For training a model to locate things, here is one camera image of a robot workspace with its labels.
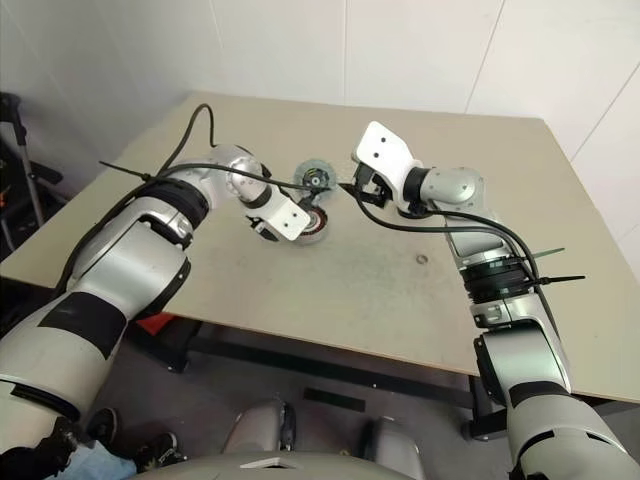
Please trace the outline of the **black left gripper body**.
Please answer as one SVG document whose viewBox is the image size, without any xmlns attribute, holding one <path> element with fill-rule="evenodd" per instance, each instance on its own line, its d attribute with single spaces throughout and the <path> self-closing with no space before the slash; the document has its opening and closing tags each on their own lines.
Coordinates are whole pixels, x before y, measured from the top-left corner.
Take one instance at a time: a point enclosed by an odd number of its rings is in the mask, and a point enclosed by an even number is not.
<svg viewBox="0 0 640 480">
<path fill-rule="evenodd" d="M 249 221 L 250 228 L 262 239 L 270 242 L 276 241 L 276 235 L 268 228 L 263 219 L 251 216 L 246 216 L 246 219 Z"/>
</svg>

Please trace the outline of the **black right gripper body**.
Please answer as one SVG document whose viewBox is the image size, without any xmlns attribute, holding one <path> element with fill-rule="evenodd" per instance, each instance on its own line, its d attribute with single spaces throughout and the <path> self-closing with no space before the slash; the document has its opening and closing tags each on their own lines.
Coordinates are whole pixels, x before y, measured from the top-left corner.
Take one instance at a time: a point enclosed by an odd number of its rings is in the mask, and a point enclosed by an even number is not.
<svg viewBox="0 0 640 480">
<path fill-rule="evenodd" d="M 393 200 L 390 186 L 370 166 L 358 162 L 353 177 L 353 197 L 358 205 L 386 206 Z"/>
</svg>

